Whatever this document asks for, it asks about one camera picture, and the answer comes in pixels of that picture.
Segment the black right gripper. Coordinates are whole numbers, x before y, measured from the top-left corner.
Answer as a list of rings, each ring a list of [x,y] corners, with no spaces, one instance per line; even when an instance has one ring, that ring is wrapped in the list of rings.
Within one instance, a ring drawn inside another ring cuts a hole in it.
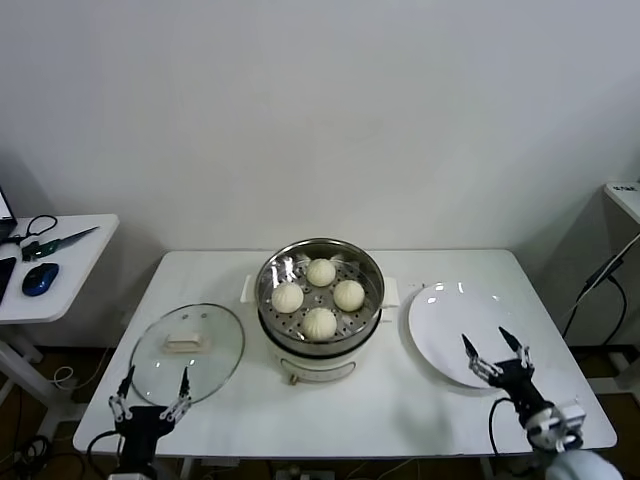
[[[523,345],[515,335],[502,326],[498,330],[516,357],[498,362],[496,365],[489,363],[480,357],[469,338],[462,334],[468,367],[487,385],[507,392],[514,403],[520,425],[525,426],[534,415],[548,408],[548,401],[532,382],[535,368],[529,347]]]

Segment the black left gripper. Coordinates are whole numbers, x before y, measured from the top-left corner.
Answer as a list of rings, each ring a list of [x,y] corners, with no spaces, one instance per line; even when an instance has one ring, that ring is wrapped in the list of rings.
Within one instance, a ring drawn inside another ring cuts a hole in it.
[[[180,421],[192,404],[188,368],[182,373],[177,399],[164,406],[134,406],[127,403],[135,366],[132,365],[121,381],[116,394],[109,397],[116,431],[124,438],[123,460],[153,460],[160,438],[168,434],[168,421]]]

